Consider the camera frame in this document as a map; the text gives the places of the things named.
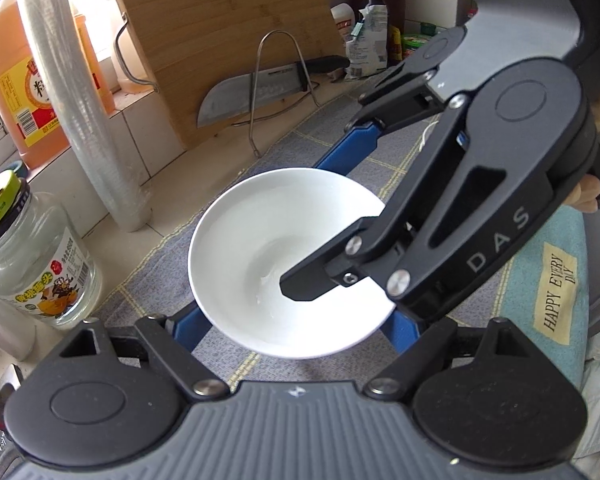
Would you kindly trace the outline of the right hand beige glove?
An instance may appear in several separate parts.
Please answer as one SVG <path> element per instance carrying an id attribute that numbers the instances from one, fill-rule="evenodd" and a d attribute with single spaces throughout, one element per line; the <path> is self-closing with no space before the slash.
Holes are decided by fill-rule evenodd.
<path id="1" fill-rule="evenodd" d="M 600 96 L 591 105 L 595 127 L 600 133 Z M 570 206 L 578 211 L 589 214 L 598 209 L 598 198 L 600 197 L 600 148 L 597 149 L 594 165 L 580 179 L 571 190 L 564 205 Z"/>

